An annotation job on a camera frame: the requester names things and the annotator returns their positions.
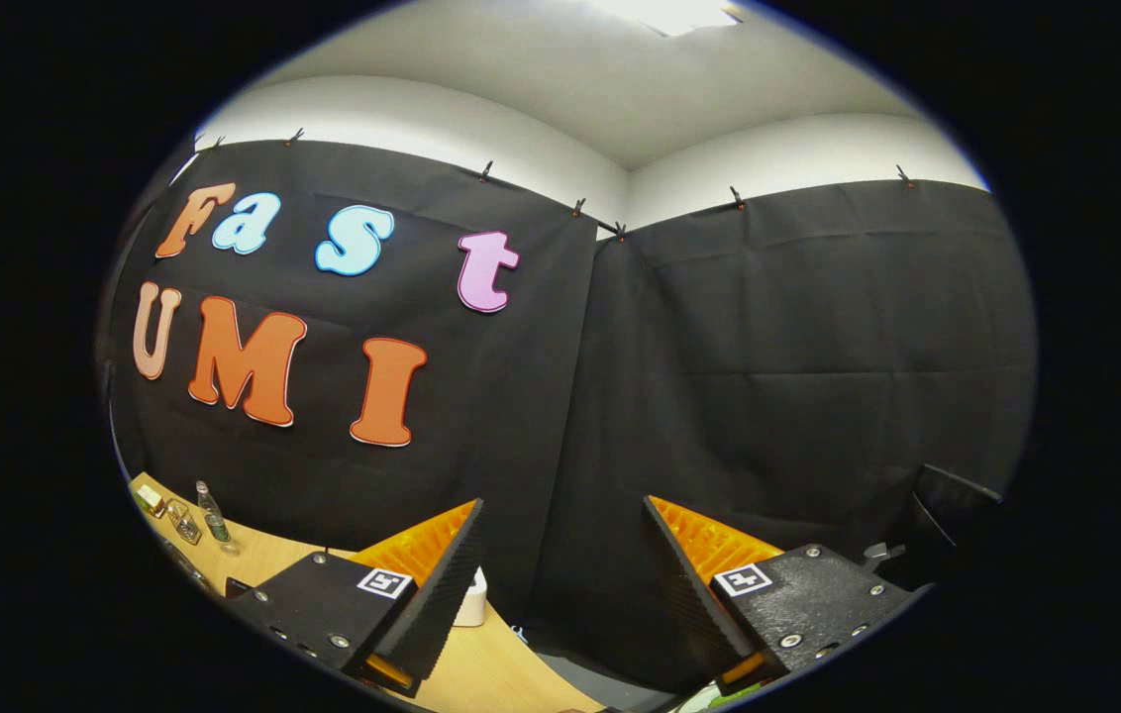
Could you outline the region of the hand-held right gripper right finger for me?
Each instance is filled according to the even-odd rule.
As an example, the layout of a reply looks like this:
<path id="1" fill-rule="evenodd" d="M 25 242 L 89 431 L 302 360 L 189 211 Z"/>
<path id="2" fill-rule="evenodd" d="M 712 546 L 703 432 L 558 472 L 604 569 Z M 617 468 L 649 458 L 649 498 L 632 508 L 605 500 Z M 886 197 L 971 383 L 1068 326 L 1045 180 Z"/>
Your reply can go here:
<path id="1" fill-rule="evenodd" d="M 782 550 L 660 497 L 642 504 L 668 612 L 724 695 L 823 666 L 917 604 L 826 546 Z"/>

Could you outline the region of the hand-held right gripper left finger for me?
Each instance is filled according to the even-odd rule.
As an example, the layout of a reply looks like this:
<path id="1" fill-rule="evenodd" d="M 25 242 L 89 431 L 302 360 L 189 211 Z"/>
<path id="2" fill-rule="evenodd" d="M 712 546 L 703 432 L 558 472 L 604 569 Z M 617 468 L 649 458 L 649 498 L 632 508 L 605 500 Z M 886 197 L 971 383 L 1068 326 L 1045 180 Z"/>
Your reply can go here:
<path id="1" fill-rule="evenodd" d="M 413 696 L 482 563 L 483 500 L 339 557 L 315 552 L 229 598 L 261 635 L 348 678 Z"/>

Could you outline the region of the white toaster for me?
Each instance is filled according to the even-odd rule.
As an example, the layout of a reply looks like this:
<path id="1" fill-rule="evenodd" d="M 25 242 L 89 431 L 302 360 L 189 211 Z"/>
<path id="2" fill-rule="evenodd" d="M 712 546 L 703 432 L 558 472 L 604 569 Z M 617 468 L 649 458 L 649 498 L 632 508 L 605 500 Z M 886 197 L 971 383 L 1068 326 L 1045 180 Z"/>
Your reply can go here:
<path id="1" fill-rule="evenodd" d="M 478 628 L 485 622 L 488 585 L 482 568 L 474 572 L 470 586 L 466 589 L 458 612 L 454 617 L 454 628 Z"/>

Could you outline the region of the clear plastic water bottle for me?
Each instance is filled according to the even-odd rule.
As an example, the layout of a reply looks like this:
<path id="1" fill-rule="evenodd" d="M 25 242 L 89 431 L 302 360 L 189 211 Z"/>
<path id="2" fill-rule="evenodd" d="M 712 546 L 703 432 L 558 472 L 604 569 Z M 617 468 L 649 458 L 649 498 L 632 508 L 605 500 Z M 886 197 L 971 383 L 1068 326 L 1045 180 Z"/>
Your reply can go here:
<path id="1" fill-rule="evenodd" d="M 217 546 L 220 546 L 226 556 L 237 557 L 240 554 L 239 547 L 235 545 L 234 538 L 231 537 L 221 507 L 217 506 L 215 497 L 209 492 L 209 484 L 203 481 L 195 481 L 194 487 L 195 493 L 197 493 L 197 504 L 204 513 L 209 533 L 217 539 Z"/>

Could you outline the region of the black chair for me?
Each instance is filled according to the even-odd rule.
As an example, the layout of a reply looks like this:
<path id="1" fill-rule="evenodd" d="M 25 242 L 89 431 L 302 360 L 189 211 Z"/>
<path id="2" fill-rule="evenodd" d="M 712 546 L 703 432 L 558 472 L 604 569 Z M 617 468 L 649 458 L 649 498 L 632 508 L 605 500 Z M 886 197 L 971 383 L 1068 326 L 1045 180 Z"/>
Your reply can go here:
<path id="1" fill-rule="evenodd" d="M 924 463 L 861 567 L 906 591 L 949 578 L 975 557 L 978 538 L 1000 506 L 990 488 Z"/>

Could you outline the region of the row of black cloth clips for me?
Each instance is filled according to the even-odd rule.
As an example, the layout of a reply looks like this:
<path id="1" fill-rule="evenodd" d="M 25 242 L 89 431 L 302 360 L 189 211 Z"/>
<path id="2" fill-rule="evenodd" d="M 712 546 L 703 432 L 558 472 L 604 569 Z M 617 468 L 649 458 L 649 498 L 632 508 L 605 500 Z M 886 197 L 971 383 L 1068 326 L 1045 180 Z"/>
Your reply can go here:
<path id="1" fill-rule="evenodd" d="M 222 151 L 226 151 L 226 152 L 235 151 L 235 152 L 239 152 L 239 151 L 243 151 L 244 148 L 249 148 L 250 151 L 254 151 L 256 152 L 256 151 L 260 151 L 260 149 L 256 149 L 256 148 L 261 148 L 261 146 L 265 146 L 267 148 L 266 149 L 267 151 L 269 151 L 270 149 L 274 149 L 274 150 L 280 151 L 280 152 L 284 152 L 284 151 L 291 152 L 289 150 L 289 148 L 290 148 L 290 146 L 293 146 L 293 143 L 297 145 L 298 148 L 303 152 L 311 152 L 312 151 L 311 155 L 314 156 L 314 157 L 324 156 L 324 154 L 326 154 L 327 156 L 330 156 L 330 151 L 340 151 L 340 152 L 348 152 L 348 151 L 349 152 L 354 152 L 354 151 L 356 151 L 356 154 L 362 152 L 362 151 L 365 151 L 365 152 L 374 151 L 374 152 L 380 154 L 380 156 L 385 156 L 385 157 L 388 157 L 390 159 L 408 159 L 408 161 L 411 161 L 411 163 L 415 163 L 416 159 L 419 159 L 419 161 L 426 163 L 426 165 L 428 165 L 428 163 L 432 163 L 433 166 L 436 166 L 437 168 L 442 168 L 443 170 L 447 170 L 447 168 L 448 168 L 450 169 L 447 172 L 448 174 L 450 174 L 450 172 L 454 172 L 454 174 L 467 177 L 469 180 L 474 180 L 475 179 L 475 180 L 480 180 L 480 182 L 485 182 L 485 184 L 501 186 L 501 188 L 507 188 L 507 189 L 525 189 L 525 191 L 529 191 L 529 189 L 524 188 L 524 186 L 519 186 L 519 185 L 512 184 L 511 180 L 503 180 L 503 176 L 502 175 L 492 174 L 492 168 L 493 168 L 493 163 L 494 161 L 488 163 L 487 166 L 485 166 L 485 168 L 483 168 L 482 170 L 475 170 L 475 167 L 474 168 L 469 168 L 466 166 L 451 165 L 450 163 L 435 161 L 434 159 L 424 158 L 424 157 L 416 156 L 415 154 L 410 154 L 410 152 L 391 151 L 391 150 L 381 149 L 381 148 L 367 148 L 365 146 L 354 145 L 354 143 L 344 143 L 344 142 L 326 142 L 326 141 L 312 141 L 312 140 L 311 141 L 306 141 L 306 140 L 302 140 L 302 131 L 298 131 L 297 136 L 293 136 L 293 137 L 290 137 L 290 139 L 282 140 L 282 141 L 281 140 L 277 140 L 277 139 L 270 139 L 270 140 L 258 140 L 258 141 L 251 141 L 251 142 L 226 142 L 226 143 L 222 143 L 222 141 L 224 139 L 226 139 L 225 136 L 217 136 L 217 142 L 216 143 L 209 143 L 206 146 L 203 146 L 203 148 L 195 149 L 194 156 L 195 157 L 198 157 L 198 156 L 212 156 L 212 154 L 222 152 Z M 904 172 L 904 167 L 901 167 L 899 165 L 896 166 L 896 170 L 897 170 L 897 180 L 876 180 L 874 179 L 874 180 L 837 182 L 837 185 L 830 184 L 830 185 L 824 185 L 824 186 L 809 186 L 809 188 L 831 188 L 831 186 L 833 186 L 833 188 L 837 188 L 837 186 L 842 186 L 842 185 L 868 185 L 868 184 L 874 184 L 874 185 L 886 186 L 886 188 L 890 188 L 890 186 L 899 185 L 901 189 L 919 189 L 919 186 L 921 186 L 923 182 L 928 182 L 928 179 L 924 179 L 923 176 L 909 176 L 909 175 L 906 175 L 906 172 Z M 732 191 L 732 198 L 731 200 L 724 200 L 724 202 L 713 204 L 713 206 L 704 206 L 704 207 L 695 209 L 695 211 L 691 211 L 691 212 L 686 212 L 686 213 L 680 213 L 678 211 L 675 211 L 673 213 L 670 213 L 668 211 L 667 213 L 664 213 L 661 211 L 661 209 L 660 209 L 659 212 L 655 215 L 656 217 L 651 217 L 651 220 L 648 221 L 647 223 L 643 222 L 643 221 L 641 221 L 639 223 L 636 223 L 634 221 L 632 221 L 632 226 L 630 226 L 630 230 L 639 230 L 639 229 L 642 229 L 642 226 L 654 225 L 655 223 L 659 223 L 659 222 L 661 222 L 664 220 L 673 220 L 673 217 L 679 217 L 682 215 L 713 215 L 713 213 L 728 211 L 728 209 L 736 209 L 736 211 L 745 211 L 745 209 L 748 209 L 748 203 L 750 203 L 751 200 L 763 200 L 766 197 L 769 197 L 769 195 L 786 193 L 786 191 L 772 191 L 772 193 L 765 193 L 763 195 L 759 195 L 759 197 L 756 197 L 756 195 L 745 195 L 745 197 L 742 197 L 742 195 L 739 194 L 738 191 L 736 191 L 736 188 L 733 188 L 733 186 L 729 186 L 729 189 Z M 790 188 L 788 191 L 796 191 L 796 189 L 808 189 L 808 188 Z M 680 207 L 683 207 L 683 204 L 684 204 L 684 194 L 683 194 L 683 189 L 682 188 L 671 188 L 671 189 L 663 189 L 663 191 L 664 191 L 664 194 L 661 195 L 661 197 L 667 198 L 667 209 L 680 209 Z M 592 220 L 596 220 L 597 226 L 601 226 L 602 230 L 605 230 L 606 232 L 610 232 L 610 234 L 612 234 L 612 232 L 619 232 L 619 231 L 624 231 L 626 232 L 627 226 L 621 225 L 621 223 L 618 223 L 618 226 L 615 226 L 615 225 L 612 225 L 612 223 L 601 222 L 600 220 L 597 220 L 596 215 L 592 215 L 592 213 L 589 212 L 589 209 L 584 209 L 583 206 L 584 206 L 584 203 L 586 203 L 587 198 L 589 198 L 589 195 L 583 195 L 583 197 L 580 197 L 580 200 L 577 200 L 577 203 L 575 203 L 575 206 L 572 207 L 572 209 L 569 209 L 569 212 L 572 212 L 573 216 L 575 216 L 575 217 L 583 217 L 583 216 L 592 217 Z"/>

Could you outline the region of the large ceiling light panel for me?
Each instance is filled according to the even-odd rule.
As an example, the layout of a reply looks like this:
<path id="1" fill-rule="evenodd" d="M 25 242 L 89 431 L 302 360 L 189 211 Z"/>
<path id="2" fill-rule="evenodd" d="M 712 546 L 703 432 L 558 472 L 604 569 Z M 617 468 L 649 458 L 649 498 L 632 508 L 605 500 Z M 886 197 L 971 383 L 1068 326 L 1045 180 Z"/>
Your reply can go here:
<path id="1" fill-rule="evenodd" d="M 725 0 L 586 0 L 597 9 L 643 24 L 663 37 L 680 37 L 700 29 L 742 24 Z"/>

